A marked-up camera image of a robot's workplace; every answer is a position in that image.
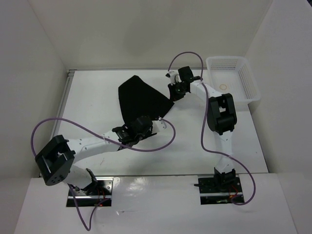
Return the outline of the black skirt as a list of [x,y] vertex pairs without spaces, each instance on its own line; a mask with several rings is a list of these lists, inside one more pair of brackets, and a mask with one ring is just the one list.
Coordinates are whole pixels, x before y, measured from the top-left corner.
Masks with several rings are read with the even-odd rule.
[[174,105],[169,98],[136,75],[118,87],[118,100],[125,124],[142,116],[157,120],[164,117]]

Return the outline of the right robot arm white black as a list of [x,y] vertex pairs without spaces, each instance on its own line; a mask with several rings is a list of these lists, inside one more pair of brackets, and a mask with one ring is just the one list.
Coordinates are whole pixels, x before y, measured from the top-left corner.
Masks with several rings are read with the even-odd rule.
[[233,155],[232,135],[237,123],[233,96],[230,93],[223,94],[204,83],[200,76],[193,75],[189,66],[182,67],[178,71],[169,71],[166,77],[170,79],[168,84],[170,100],[178,101],[186,93],[191,93],[206,102],[204,122],[213,132],[216,143],[216,149],[209,152],[221,155],[214,167],[213,185],[220,192],[227,190],[236,177],[234,164],[230,158]]

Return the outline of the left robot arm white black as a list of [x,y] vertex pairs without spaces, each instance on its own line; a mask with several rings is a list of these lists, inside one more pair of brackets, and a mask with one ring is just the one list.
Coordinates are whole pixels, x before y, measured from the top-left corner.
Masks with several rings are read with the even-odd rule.
[[65,139],[63,135],[58,135],[36,155],[35,161],[47,186],[64,182],[91,195],[99,189],[100,183],[90,169],[82,169],[75,163],[132,147],[157,134],[163,127],[162,122],[142,116],[129,125],[115,127],[99,136]]

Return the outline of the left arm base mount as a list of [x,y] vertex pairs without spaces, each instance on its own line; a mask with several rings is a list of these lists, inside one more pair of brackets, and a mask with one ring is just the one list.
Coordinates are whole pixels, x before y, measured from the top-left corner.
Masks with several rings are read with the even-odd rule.
[[114,178],[107,176],[97,176],[98,187],[90,194],[73,187],[73,192],[79,207],[94,207],[101,203],[100,207],[111,207]]

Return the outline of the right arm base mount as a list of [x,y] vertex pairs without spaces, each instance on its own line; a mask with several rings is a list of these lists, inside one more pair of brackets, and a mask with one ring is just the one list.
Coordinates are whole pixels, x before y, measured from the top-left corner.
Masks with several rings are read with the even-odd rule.
[[240,179],[235,170],[229,173],[219,173],[215,170],[212,176],[200,176],[194,186],[199,189],[201,205],[245,202]]

